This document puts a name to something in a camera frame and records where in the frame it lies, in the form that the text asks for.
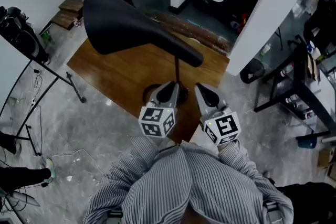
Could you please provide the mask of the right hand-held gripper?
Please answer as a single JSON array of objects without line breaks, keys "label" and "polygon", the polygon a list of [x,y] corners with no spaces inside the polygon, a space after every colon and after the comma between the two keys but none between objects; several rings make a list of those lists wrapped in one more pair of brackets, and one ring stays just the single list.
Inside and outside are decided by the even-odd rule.
[{"label": "right hand-held gripper", "polygon": [[198,82],[195,96],[201,113],[202,131],[214,145],[224,145],[237,139],[241,127],[237,113],[232,111],[224,94],[216,87]]}]

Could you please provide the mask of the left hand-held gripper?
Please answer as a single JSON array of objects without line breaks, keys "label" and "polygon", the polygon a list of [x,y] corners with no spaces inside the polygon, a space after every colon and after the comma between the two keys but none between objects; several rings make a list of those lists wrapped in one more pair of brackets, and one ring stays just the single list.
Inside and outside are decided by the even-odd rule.
[{"label": "left hand-held gripper", "polygon": [[144,136],[165,138],[174,130],[179,92],[180,85],[174,81],[167,82],[152,92],[138,118]]}]

